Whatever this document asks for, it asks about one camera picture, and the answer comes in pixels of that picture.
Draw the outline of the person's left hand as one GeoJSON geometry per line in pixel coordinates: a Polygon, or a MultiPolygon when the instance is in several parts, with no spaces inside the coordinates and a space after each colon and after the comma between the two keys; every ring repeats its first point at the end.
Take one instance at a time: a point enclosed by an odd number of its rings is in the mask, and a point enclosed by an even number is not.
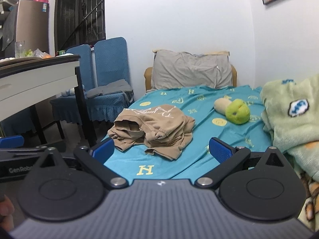
{"type": "Polygon", "coordinates": [[[1,221],[1,227],[6,231],[10,231],[14,228],[14,221],[12,216],[14,212],[14,205],[12,204],[11,200],[5,195],[4,201],[1,201],[0,213],[3,217],[1,221]]]}

